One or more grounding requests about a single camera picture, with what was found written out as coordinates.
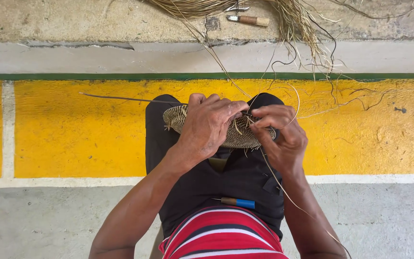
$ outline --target green painted stripe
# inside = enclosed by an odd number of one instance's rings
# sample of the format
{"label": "green painted stripe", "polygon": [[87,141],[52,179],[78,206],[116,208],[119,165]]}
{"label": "green painted stripe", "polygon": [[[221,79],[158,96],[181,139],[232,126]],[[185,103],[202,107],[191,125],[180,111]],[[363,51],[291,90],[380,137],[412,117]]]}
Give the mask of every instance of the green painted stripe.
{"label": "green painted stripe", "polygon": [[[230,73],[231,78],[266,78],[266,79],[325,79],[322,73]],[[225,79],[224,73],[162,73],[162,74],[0,74],[0,80],[149,80],[149,79]],[[366,74],[332,74],[331,79],[414,79],[414,73],[366,73]]]}

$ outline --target red striped shirt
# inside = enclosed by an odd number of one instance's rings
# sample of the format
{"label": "red striped shirt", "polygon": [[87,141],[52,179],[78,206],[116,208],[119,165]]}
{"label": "red striped shirt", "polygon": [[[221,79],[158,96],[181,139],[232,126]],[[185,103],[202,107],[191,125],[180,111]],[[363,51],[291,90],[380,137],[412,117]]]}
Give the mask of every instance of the red striped shirt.
{"label": "red striped shirt", "polygon": [[185,219],[159,245],[164,259],[288,259],[279,238],[248,210],[202,209]]}

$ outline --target black and tan weave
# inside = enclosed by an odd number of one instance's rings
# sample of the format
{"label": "black and tan weave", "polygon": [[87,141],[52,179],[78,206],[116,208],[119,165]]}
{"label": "black and tan weave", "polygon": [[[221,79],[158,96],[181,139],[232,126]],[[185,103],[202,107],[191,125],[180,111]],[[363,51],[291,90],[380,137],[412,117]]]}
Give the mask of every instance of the black and tan weave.
{"label": "black and tan weave", "polygon": [[[187,113],[187,106],[176,106],[166,110],[162,117],[169,130],[174,129],[176,132],[181,133]],[[255,138],[252,130],[249,128],[250,123],[252,123],[251,121],[256,122],[258,120],[260,119],[246,114],[235,119],[229,126],[226,132],[226,140],[221,146],[229,148],[259,147],[261,145],[260,142]],[[275,130],[270,129],[269,133],[272,139],[276,138]]]}

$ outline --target hand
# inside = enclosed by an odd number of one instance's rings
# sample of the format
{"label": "hand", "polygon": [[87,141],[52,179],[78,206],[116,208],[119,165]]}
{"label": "hand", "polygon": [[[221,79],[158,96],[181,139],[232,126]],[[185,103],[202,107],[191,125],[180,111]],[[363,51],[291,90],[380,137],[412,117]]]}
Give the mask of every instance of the hand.
{"label": "hand", "polygon": [[226,131],[241,111],[248,109],[244,101],[220,99],[217,94],[208,98],[203,94],[191,94],[188,114],[175,148],[186,158],[185,162],[194,167],[213,156],[226,140]]}
{"label": "hand", "polygon": [[[287,105],[262,106],[252,110],[252,115],[261,120],[250,125],[255,137],[260,141],[273,168],[282,173],[302,172],[308,138],[298,125],[295,109]],[[272,126],[280,131],[273,141],[265,127]]]}

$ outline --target person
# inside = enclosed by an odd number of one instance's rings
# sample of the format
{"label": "person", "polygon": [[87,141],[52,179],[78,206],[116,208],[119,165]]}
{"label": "person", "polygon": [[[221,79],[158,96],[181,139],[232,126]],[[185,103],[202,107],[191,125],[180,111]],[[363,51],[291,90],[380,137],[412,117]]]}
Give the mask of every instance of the person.
{"label": "person", "polygon": [[[248,103],[217,94],[191,94],[178,134],[166,129],[162,114],[181,104],[167,94],[155,100],[172,103],[152,102],[146,108],[147,176],[112,209],[92,242],[89,258],[133,259],[135,244],[158,213],[164,258],[287,258],[280,244],[284,216],[302,259],[345,258],[306,181],[303,157],[308,140],[291,106],[267,93]],[[228,126],[249,108],[261,118],[250,129],[266,156],[260,150],[227,150],[223,172],[215,171],[208,158],[224,155],[219,147]],[[277,129],[275,140],[268,126]],[[310,216],[282,194],[270,169]],[[212,199],[221,197],[253,200],[255,209]]]}

